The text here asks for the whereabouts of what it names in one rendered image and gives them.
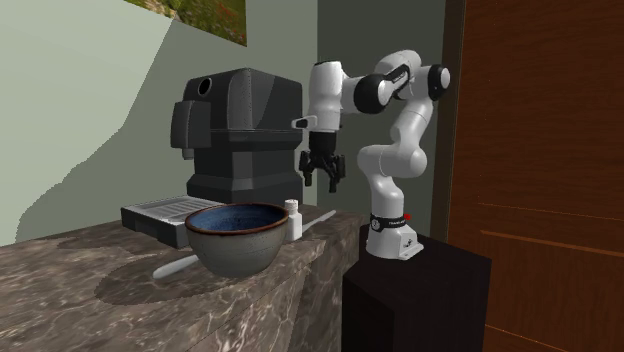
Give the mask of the dark grey coffee machine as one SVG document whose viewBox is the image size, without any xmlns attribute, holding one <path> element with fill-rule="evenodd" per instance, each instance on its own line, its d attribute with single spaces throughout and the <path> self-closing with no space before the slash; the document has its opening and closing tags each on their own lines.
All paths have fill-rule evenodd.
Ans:
<svg viewBox="0 0 624 352">
<path fill-rule="evenodd" d="M 124 227 L 173 248 L 187 246 L 185 218 L 220 203 L 302 200 L 295 150 L 302 133 L 300 83 L 240 68 L 186 83 L 173 109 L 170 144 L 194 164 L 184 196 L 126 206 Z"/>
</svg>

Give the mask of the white long utensil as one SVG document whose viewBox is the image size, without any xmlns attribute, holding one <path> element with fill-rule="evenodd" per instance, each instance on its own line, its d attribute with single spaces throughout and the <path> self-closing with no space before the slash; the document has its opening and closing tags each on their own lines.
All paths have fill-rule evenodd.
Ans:
<svg viewBox="0 0 624 352">
<path fill-rule="evenodd" d="M 319 223 L 319 222 L 323 222 L 328 220 L 329 218 L 331 218 L 334 214 L 336 213 L 335 210 L 332 210 L 330 212 L 327 212 L 326 214 L 323 214 L 322 216 L 308 222 L 302 225 L 301 228 L 301 232 L 304 233 L 307 230 L 309 230 L 313 225 Z M 191 256 L 187 256 L 181 259 L 178 259 L 176 261 L 170 262 L 168 264 L 165 264 L 159 268 L 157 268 L 156 270 L 153 271 L 152 273 L 152 278 L 155 280 L 158 279 L 162 279 L 165 278 L 167 276 L 170 276 L 174 273 L 177 273 L 183 269 L 185 269 L 186 267 L 190 266 L 191 264 L 197 262 L 199 260 L 199 258 L 196 255 L 191 255 Z"/>
</svg>

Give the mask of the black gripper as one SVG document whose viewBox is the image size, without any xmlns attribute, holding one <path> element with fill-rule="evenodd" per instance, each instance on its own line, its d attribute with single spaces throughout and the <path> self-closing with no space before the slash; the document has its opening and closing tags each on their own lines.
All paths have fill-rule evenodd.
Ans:
<svg viewBox="0 0 624 352">
<path fill-rule="evenodd" d="M 309 132 L 308 150 L 300 153 L 299 170 L 304 177 L 304 186 L 313 183 L 312 174 L 315 168 L 326 170 L 329 176 L 329 192 L 337 191 L 337 184 L 346 177 L 344 155 L 335 155 L 337 134 L 334 132 Z"/>
</svg>

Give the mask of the grey bowl with blue inside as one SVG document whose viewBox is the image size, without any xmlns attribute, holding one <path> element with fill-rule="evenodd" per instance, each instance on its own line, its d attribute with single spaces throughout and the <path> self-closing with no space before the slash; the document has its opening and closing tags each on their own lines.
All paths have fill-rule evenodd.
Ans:
<svg viewBox="0 0 624 352">
<path fill-rule="evenodd" d="M 268 203 L 201 209 L 185 219 L 194 254 L 213 274 L 244 278 L 266 269 L 286 236 L 288 211 Z"/>
</svg>

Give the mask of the small white bottle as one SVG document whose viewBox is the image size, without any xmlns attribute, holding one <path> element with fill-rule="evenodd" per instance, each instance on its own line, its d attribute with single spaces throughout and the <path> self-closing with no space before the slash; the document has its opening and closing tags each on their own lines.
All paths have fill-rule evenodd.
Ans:
<svg viewBox="0 0 624 352">
<path fill-rule="evenodd" d="M 287 230 L 284 238 L 286 242 L 293 242 L 302 237 L 302 214 L 299 212 L 298 206 L 297 199 L 287 199 L 284 202 L 284 207 L 288 211 Z"/>
</svg>

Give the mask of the dark robot stand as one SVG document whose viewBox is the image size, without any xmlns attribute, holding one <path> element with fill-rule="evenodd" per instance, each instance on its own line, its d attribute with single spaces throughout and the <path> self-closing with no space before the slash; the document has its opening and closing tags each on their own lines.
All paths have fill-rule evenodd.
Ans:
<svg viewBox="0 0 624 352">
<path fill-rule="evenodd" d="M 366 251 L 343 275 L 341 352 L 482 352 L 492 260 L 429 237 L 407 261 Z"/>
</svg>

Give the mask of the landscape wall picture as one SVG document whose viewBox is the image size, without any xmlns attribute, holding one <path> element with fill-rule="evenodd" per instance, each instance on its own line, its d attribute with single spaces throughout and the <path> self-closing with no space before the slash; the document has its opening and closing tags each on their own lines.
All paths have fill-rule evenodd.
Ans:
<svg viewBox="0 0 624 352">
<path fill-rule="evenodd" d="M 172 20 L 247 46 L 246 0 L 125 0 Z"/>
</svg>

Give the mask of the brown wooden door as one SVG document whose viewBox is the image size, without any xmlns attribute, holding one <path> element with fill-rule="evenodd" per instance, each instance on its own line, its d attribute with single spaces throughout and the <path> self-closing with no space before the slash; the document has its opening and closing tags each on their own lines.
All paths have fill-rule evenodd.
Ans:
<svg viewBox="0 0 624 352">
<path fill-rule="evenodd" d="M 446 0 L 444 55 L 483 351 L 624 352 L 624 0 Z"/>
</svg>

